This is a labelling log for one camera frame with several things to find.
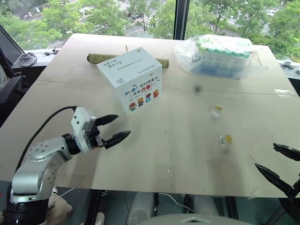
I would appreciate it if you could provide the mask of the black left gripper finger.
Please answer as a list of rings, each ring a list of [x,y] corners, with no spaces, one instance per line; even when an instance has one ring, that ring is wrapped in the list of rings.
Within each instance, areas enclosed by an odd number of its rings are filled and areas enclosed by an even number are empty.
[[[95,126],[99,127],[99,126],[104,126],[106,124],[111,123],[112,121],[114,121],[115,119],[117,119],[119,116],[115,115],[115,114],[109,114],[100,118],[97,118],[95,120]]]
[[[112,136],[112,138],[108,140],[103,140],[104,147],[106,149],[109,149],[120,142],[122,142],[125,138],[127,138],[130,135],[131,131],[122,131]]]

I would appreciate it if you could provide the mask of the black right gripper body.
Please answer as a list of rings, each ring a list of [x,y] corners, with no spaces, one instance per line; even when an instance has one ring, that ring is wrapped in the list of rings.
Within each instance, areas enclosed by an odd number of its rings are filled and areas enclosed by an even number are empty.
[[[290,199],[294,199],[300,192],[300,178],[293,184],[292,190],[290,191]]]

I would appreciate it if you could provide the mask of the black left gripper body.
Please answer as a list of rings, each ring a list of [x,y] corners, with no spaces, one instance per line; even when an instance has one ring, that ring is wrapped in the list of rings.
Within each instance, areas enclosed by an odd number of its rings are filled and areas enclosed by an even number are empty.
[[[98,126],[100,126],[99,122],[95,120],[93,126],[85,131],[85,136],[87,138],[87,144],[94,149],[94,148],[102,148],[104,147],[104,141],[100,137],[100,131]]]

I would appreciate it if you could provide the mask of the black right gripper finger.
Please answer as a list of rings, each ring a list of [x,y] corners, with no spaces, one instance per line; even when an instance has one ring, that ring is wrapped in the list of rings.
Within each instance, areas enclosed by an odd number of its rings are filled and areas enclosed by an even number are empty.
[[[300,160],[300,151],[295,148],[282,145],[282,144],[273,143],[273,149],[294,161]]]
[[[257,170],[269,181],[272,185],[281,190],[290,200],[294,199],[294,189],[292,186],[281,180],[280,176],[265,166],[255,163]]]

